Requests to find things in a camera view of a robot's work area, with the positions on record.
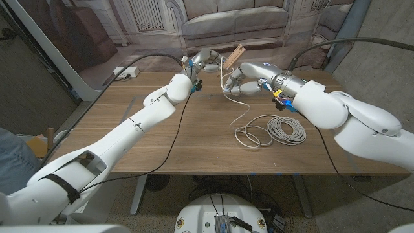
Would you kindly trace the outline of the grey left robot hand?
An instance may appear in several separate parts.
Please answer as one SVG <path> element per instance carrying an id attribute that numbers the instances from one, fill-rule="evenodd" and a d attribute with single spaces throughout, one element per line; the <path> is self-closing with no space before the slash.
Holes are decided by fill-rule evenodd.
<path id="1" fill-rule="evenodd" d="M 207 73 L 220 71 L 222 57 L 215 50 L 203 48 L 191 59 L 192 65 L 188 63 L 180 73 L 186 75 L 194 82 L 201 71 Z"/>

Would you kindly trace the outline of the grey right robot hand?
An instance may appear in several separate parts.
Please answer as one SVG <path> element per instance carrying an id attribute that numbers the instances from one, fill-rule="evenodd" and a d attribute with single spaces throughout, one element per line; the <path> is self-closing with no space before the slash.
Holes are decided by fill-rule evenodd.
<path id="1" fill-rule="evenodd" d="M 305 83 L 270 63 L 244 62 L 229 76 L 223 93 L 255 95 L 265 89 L 282 98 L 294 98 Z"/>

